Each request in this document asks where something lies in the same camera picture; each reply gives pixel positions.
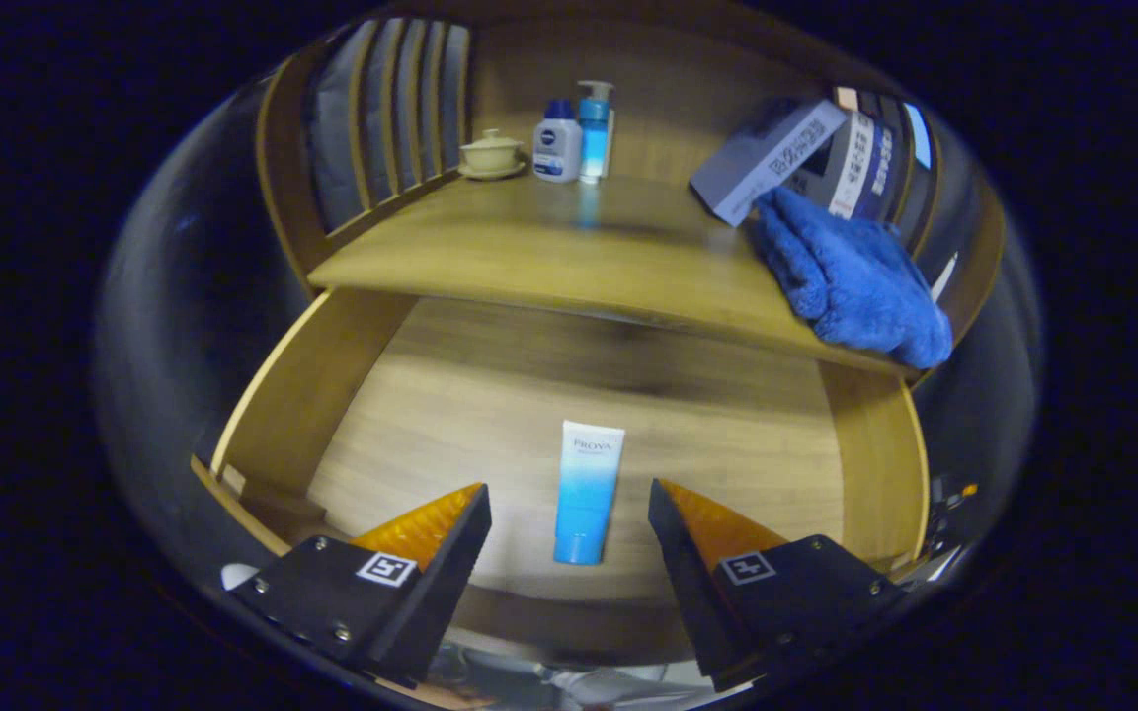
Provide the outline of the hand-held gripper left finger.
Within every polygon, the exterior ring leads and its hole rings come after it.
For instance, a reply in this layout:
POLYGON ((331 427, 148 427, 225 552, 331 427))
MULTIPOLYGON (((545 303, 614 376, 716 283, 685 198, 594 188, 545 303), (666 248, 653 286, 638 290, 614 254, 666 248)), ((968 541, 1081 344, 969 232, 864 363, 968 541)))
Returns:
POLYGON ((415 688, 465 593, 490 530, 475 482, 343 539, 316 534, 266 567, 233 567, 254 615, 333 665, 415 688))

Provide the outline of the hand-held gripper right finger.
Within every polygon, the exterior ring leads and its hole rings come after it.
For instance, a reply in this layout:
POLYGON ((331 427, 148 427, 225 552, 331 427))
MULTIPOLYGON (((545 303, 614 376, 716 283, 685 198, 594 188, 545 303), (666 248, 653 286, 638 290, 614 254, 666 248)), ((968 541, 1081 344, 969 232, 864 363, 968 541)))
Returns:
POLYGON ((669 480, 652 481, 648 518, 699 670, 717 691, 835 665, 908 595, 826 535, 786 539, 669 480))

